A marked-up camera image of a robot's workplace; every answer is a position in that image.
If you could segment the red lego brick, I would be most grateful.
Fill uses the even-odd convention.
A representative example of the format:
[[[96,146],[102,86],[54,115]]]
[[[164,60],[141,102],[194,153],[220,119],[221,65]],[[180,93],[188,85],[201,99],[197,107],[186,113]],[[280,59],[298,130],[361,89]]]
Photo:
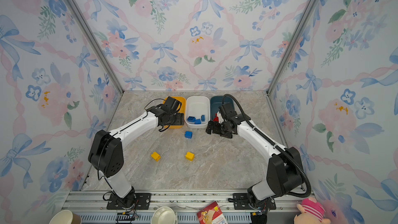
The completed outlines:
[[[215,118],[213,119],[213,121],[214,121],[214,122],[218,122],[218,121],[219,121],[219,118],[218,118],[218,115],[217,115],[217,114],[215,114]]]

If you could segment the white paper cup centre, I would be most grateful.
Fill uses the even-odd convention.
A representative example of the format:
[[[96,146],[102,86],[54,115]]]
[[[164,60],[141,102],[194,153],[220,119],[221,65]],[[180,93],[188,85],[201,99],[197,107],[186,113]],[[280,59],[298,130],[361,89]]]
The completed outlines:
[[[167,206],[163,206],[155,210],[151,224],[178,224],[177,214]]]

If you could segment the white plastic bin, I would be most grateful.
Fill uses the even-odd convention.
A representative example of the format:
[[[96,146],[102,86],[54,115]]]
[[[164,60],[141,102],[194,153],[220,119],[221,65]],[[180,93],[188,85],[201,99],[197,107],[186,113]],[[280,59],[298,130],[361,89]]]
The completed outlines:
[[[187,122],[189,116],[196,119],[201,119],[205,115],[205,121],[201,124],[194,124],[194,122]],[[190,96],[186,101],[185,122],[191,129],[205,129],[210,121],[210,99],[205,96]]]

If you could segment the pink plush toy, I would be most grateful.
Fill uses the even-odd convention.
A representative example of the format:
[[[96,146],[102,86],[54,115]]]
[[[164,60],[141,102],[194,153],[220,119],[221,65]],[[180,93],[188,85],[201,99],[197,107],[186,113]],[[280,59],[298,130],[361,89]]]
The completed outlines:
[[[313,197],[303,199],[301,204],[296,205],[300,214],[296,215],[294,224],[330,224],[331,221],[324,217],[325,209]]]

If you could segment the aluminium rail frame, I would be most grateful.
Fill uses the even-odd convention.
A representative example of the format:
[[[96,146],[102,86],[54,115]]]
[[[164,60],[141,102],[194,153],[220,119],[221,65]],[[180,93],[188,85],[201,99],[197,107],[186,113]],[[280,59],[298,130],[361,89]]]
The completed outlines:
[[[78,214],[84,224],[149,224],[156,210],[169,207],[177,215],[179,224],[197,224],[197,212],[216,201],[229,224],[250,224],[254,210],[229,202],[234,194],[246,195],[244,189],[218,190],[148,190],[151,195],[144,209],[131,211],[107,209],[109,194],[106,191],[72,191],[63,210]]]

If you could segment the red snack box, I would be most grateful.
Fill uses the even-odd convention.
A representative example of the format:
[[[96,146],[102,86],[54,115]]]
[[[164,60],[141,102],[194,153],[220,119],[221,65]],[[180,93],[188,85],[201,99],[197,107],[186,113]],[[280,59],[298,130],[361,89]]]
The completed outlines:
[[[217,201],[212,202],[198,211],[197,218],[200,224],[228,224]]]

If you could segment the yellow lego brick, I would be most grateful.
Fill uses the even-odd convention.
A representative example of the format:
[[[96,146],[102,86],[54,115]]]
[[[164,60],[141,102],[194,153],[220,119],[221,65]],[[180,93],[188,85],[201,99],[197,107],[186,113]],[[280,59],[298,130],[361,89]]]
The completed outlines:
[[[191,153],[191,152],[187,152],[186,155],[185,155],[185,158],[192,162],[194,160],[194,158],[195,158],[195,155],[193,153]]]
[[[151,154],[152,159],[154,159],[156,162],[158,162],[161,159],[161,155],[158,154],[157,152],[153,152]]]

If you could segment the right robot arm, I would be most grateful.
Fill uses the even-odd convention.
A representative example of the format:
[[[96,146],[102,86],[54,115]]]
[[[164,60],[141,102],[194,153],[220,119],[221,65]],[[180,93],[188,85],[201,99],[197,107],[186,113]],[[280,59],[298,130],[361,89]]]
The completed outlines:
[[[265,159],[265,177],[248,188],[247,197],[242,200],[245,205],[258,209],[285,195],[298,198],[311,195],[311,184],[304,172],[298,150],[276,142],[252,120],[239,114],[222,123],[210,121],[206,132],[228,139],[238,135],[248,141]]]

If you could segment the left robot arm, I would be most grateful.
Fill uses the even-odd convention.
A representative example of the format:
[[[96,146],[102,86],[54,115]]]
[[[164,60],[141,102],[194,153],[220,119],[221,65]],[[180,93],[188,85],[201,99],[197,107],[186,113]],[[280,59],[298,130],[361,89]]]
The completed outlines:
[[[89,152],[88,161],[97,170],[99,179],[111,188],[110,200],[123,209],[132,209],[137,204],[137,196],[132,184],[122,171],[124,149],[139,136],[154,128],[160,132],[171,126],[183,125],[182,103],[168,97],[162,104],[145,109],[145,112],[129,123],[111,131],[99,130]]]

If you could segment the paper cup left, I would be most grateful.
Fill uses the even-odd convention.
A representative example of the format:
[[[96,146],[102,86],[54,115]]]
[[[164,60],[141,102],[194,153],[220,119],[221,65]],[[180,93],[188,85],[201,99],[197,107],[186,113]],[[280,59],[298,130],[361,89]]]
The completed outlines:
[[[49,224],[82,224],[82,219],[69,210],[62,210],[52,217]]]

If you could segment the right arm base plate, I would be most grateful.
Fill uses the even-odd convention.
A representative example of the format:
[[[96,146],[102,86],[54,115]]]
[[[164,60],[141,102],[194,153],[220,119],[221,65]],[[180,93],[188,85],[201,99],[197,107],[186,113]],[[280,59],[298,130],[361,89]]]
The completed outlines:
[[[257,200],[249,193],[233,193],[232,198],[228,198],[228,202],[233,203],[235,210],[276,210],[274,199],[266,198],[264,200]]]

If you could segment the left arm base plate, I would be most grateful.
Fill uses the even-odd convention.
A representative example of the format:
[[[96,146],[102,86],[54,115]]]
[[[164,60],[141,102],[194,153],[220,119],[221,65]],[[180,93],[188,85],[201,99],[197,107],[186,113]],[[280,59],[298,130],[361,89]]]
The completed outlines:
[[[107,200],[107,210],[149,210],[151,193],[133,193],[125,198],[112,193]]]

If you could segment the dark teal plastic bin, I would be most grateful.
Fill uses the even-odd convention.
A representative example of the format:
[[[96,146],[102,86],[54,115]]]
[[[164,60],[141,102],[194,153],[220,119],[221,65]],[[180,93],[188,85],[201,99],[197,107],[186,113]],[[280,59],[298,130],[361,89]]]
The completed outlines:
[[[216,114],[219,112],[219,107],[222,105],[222,95],[213,96],[210,99],[210,120],[216,118]],[[235,109],[234,101],[230,97],[224,99],[224,103],[231,103],[233,109]]]

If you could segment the yellow plastic bin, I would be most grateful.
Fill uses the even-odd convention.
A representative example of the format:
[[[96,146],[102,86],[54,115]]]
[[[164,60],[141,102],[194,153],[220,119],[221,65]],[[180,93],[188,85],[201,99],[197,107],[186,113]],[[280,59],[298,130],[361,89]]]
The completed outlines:
[[[164,100],[165,111],[171,115],[169,129],[180,129],[184,125],[185,98],[168,96]]]

